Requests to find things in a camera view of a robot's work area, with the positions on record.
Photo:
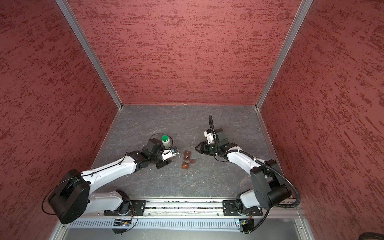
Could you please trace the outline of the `white bottle green cap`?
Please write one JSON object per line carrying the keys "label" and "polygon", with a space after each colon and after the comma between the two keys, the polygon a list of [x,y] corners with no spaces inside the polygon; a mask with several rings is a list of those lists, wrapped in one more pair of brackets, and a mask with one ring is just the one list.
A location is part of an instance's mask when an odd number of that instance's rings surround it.
{"label": "white bottle green cap", "polygon": [[164,145],[165,150],[170,150],[173,146],[172,138],[168,135],[163,135],[161,141]]}

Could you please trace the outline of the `amber pill bottle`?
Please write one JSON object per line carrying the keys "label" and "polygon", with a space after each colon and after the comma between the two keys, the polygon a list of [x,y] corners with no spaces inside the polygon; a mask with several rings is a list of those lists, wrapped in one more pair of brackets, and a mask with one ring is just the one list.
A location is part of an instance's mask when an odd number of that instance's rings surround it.
{"label": "amber pill bottle", "polygon": [[169,153],[169,154],[167,154],[166,155],[166,161],[170,161],[170,162],[172,162],[174,159],[175,159],[175,157],[177,157],[177,156],[179,156],[180,155],[180,152],[177,152],[177,153]]}

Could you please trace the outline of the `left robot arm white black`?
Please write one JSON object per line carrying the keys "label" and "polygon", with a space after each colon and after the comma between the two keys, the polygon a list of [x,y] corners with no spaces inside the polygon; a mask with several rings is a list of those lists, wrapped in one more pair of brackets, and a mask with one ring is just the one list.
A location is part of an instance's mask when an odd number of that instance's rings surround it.
{"label": "left robot arm white black", "polygon": [[151,163],[158,169],[162,168],[177,154],[177,147],[165,146],[158,139],[149,139],[142,150],[127,152],[110,164],[89,171],[68,171],[47,197],[48,204],[63,225],[95,212],[132,218],[137,211],[124,191],[99,193],[97,190],[116,179],[136,173]]}

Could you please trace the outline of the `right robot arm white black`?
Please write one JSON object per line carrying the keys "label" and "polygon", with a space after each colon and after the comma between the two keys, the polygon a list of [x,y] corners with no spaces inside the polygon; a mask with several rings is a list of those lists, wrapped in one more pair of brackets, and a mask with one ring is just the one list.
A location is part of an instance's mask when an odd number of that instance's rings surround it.
{"label": "right robot arm white black", "polygon": [[273,160],[253,157],[234,143],[219,148],[208,142],[200,142],[195,150],[203,155],[222,157],[250,175],[253,189],[237,196],[239,209],[245,211],[262,207],[269,210],[292,196],[290,185],[282,178],[281,170]]}

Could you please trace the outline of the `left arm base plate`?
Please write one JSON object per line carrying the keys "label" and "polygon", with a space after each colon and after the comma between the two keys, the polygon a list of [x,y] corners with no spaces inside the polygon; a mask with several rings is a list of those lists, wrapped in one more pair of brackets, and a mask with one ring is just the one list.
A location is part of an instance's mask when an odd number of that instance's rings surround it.
{"label": "left arm base plate", "polygon": [[116,210],[105,210],[104,216],[132,217],[135,214],[142,216],[144,214],[146,203],[147,201],[145,200],[123,200]]}

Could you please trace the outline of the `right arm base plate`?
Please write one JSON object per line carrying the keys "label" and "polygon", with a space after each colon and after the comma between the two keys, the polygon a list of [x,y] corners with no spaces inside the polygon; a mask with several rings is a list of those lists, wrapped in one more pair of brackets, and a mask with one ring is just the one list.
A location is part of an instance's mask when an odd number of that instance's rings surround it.
{"label": "right arm base plate", "polygon": [[223,213],[224,216],[242,216],[250,217],[256,216],[260,217],[263,215],[263,211],[259,207],[246,208],[239,200],[224,200],[223,204]]}

